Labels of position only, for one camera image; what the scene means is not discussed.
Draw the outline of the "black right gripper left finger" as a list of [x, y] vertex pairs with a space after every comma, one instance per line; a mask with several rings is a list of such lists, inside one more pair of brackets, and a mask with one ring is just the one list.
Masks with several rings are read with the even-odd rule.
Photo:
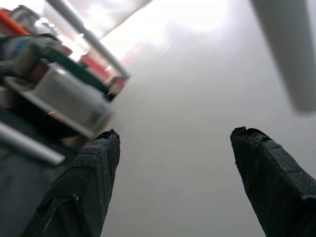
[[114, 188], [120, 139], [114, 130], [86, 143], [52, 183], [24, 237], [99, 237]]

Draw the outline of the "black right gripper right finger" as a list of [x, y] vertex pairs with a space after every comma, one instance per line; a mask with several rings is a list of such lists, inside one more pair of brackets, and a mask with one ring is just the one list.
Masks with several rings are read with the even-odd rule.
[[258, 129], [234, 129], [231, 144], [245, 193], [265, 235], [314, 237], [315, 179]]

